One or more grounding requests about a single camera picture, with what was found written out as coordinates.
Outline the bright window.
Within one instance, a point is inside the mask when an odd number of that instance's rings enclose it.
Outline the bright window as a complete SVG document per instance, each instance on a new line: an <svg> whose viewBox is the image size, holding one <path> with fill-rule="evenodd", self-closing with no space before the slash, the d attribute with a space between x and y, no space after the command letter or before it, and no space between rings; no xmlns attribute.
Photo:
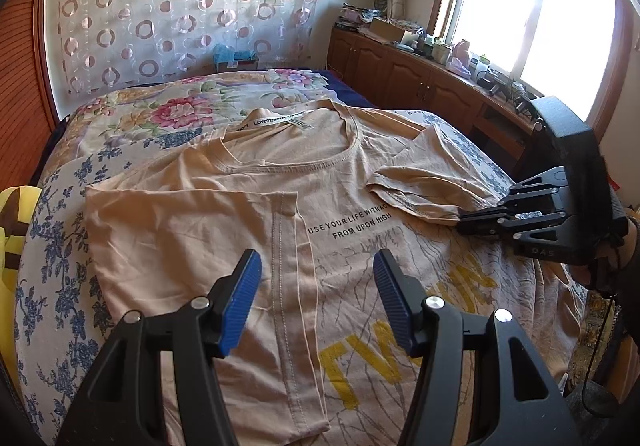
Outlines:
<svg viewBox="0 0 640 446"><path fill-rule="evenodd" d="M629 0L434 0L430 29L532 94L562 99L598 135L620 102Z"/></svg>

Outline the cardboard box on cabinet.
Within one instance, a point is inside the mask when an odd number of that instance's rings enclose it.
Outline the cardboard box on cabinet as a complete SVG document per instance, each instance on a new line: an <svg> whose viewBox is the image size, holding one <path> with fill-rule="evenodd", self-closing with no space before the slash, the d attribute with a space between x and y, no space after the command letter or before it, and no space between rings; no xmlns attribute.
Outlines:
<svg viewBox="0 0 640 446"><path fill-rule="evenodd" d="M375 18L369 25L369 32L385 42L398 42L398 44L410 45L418 38L418 34L400 28L393 23Z"/></svg>

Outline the circle patterned sheer curtain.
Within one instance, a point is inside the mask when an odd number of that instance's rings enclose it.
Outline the circle patterned sheer curtain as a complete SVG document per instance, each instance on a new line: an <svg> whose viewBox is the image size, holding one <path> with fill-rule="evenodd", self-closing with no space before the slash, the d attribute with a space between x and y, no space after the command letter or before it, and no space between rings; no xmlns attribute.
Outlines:
<svg viewBox="0 0 640 446"><path fill-rule="evenodd" d="M209 71L219 46L263 66L311 55L320 0L46 0L56 109L140 84Z"/></svg>

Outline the pink floral quilt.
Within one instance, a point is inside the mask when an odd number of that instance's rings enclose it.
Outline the pink floral quilt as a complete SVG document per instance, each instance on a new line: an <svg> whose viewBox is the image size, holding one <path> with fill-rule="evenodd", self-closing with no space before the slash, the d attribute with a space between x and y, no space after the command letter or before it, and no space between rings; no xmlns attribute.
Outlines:
<svg viewBox="0 0 640 446"><path fill-rule="evenodd" d="M93 152L154 138L174 143L184 132L232 124L254 109L288 113L321 99L338 99L329 79L290 68L216 73L112 91L70 116L40 179Z"/></svg>

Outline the blue object behind bed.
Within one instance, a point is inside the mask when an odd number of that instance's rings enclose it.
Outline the blue object behind bed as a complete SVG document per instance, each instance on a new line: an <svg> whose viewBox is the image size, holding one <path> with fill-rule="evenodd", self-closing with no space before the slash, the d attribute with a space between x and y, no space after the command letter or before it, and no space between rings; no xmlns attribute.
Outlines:
<svg viewBox="0 0 640 446"><path fill-rule="evenodd" d="M233 68L241 63L257 63L258 56L253 50L235 50L231 46L217 44L213 49L213 62L214 65L225 64Z"/></svg>

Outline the dark blue blanket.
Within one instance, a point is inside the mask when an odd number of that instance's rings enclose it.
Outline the dark blue blanket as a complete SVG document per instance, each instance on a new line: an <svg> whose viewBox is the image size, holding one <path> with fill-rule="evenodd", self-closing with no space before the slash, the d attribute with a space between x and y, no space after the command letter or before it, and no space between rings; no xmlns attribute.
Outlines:
<svg viewBox="0 0 640 446"><path fill-rule="evenodd" d="M356 106L357 108L374 108L373 103L361 96L359 92L343 83L332 72L318 71L318 74L326 80L326 88L334 91L337 98L340 99L341 102L347 104L347 106Z"/></svg>

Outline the yellow plush toy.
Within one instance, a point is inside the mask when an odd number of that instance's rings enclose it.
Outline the yellow plush toy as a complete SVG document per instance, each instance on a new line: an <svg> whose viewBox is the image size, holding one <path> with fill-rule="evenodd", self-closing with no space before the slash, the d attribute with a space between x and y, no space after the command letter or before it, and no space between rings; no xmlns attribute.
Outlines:
<svg viewBox="0 0 640 446"><path fill-rule="evenodd" d="M17 273L20 268L27 230L41 189L32 186L9 187L1 192L1 357L13 385L20 387L17 377L14 304Z"/></svg>

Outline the pink toy on cabinet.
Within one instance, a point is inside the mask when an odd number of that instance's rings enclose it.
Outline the pink toy on cabinet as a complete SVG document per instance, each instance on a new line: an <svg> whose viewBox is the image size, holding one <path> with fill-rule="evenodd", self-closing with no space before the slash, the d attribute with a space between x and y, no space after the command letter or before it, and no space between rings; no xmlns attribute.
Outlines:
<svg viewBox="0 0 640 446"><path fill-rule="evenodd" d="M469 78L471 76L470 63L470 42L466 39L461 39L452 50L449 70L457 75Z"/></svg>

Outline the beige printed t-shirt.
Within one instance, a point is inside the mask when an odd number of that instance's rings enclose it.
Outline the beige printed t-shirt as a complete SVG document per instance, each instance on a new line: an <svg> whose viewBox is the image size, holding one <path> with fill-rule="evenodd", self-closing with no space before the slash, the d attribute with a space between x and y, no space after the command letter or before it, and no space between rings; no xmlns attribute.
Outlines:
<svg viewBox="0 0 640 446"><path fill-rule="evenodd" d="M255 110L89 187L89 250L114 317L170 313L257 251L240 344L216 365L239 441L393 445L419 362L386 319L379 250L468 313L512 311L552 376L567 370L584 299L564 268L454 229L510 184L433 123L331 101Z"/></svg>

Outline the brown wooden cabinet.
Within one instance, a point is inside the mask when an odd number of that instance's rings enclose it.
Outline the brown wooden cabinet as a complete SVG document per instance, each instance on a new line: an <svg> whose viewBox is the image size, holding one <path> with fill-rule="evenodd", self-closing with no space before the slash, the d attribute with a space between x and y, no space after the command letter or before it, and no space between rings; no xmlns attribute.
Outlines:
<svg viewBox="0 0 640 446"><path fill-rule="evenodd" d="M434 113L515 179L524 176L532 122L512 104L431 60L334 28L326 68L373 106Z"/></svg>

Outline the blue floral white bedspread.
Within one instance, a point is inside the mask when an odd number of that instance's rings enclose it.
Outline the blue floral white bedspread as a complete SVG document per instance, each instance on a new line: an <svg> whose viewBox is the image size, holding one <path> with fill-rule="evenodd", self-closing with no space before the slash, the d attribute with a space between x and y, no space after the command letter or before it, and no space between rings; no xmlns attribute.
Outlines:
<svg viewBox="0 0 640 446"><path fill-rule="evenodd" d="M106 305L89 250L89 187L216 131L184 132L93 152L44 180L17 280L15 339L26 409L44 440L54 440L108 333L120 317Z"/></svg>

